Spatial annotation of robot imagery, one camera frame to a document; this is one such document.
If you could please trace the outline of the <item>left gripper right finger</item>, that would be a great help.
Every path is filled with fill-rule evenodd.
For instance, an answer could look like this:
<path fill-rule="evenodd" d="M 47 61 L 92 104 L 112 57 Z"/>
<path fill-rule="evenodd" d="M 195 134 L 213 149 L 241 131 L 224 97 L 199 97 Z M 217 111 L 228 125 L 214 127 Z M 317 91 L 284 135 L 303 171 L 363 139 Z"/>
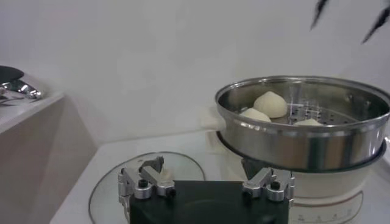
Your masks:
<path fill-rule="evenodd" d="M 294 204 L 295 176 L 289 170 L 281 170 L 263 162 L 242 159 L 241 165 L 247 180 L 243 182 L 243 193 L 250 198 L 266 197 L 274 203 Z"/>

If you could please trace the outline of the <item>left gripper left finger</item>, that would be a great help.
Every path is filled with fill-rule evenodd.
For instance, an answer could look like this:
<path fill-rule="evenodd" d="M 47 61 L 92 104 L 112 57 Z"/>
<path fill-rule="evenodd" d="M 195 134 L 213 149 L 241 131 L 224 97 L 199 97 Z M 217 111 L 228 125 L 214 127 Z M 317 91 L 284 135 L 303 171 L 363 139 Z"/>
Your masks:
<path fill-rule="evenodd" d="M 164 178 L 161 174 L 164 158 L 158 156 L 145 161 L 137 169 L 122 168 L 118 174 L 119 202 L 125 213 L 130 212 L 130 198 L 139 200 L 150 199 L 155 189 L 158 196 L 169 198 L 176 195 L 175 182 Z"/>

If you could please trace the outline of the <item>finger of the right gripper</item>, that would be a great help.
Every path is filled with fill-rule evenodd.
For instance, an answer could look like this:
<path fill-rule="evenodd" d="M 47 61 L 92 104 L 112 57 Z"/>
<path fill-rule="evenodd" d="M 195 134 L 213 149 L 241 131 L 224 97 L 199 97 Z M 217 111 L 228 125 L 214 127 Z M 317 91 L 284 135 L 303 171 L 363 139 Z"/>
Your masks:
<path fill-rule="evenodd" d="M 324 9 L 326 8 L 326 5 L 328 4 L 328 0 L 318 0 L 316 3 L 316 6 L 314 8 L 314 15 L 313 15 L 313 20 L 310 26 L 310 29 L 313 30 L 318 21 L 320 20 L 322 13 Z"/>
<path fill-rule="evenodd" d="M 374 33 L 388 22 L 388 19 L 389 19 L 389 4 L 380 12 L 377 19 L 371 26 L 368 33 L 364 36 L 361 43 L 364 44 L 368 42 L 370 38 L 374 35 Z"/>

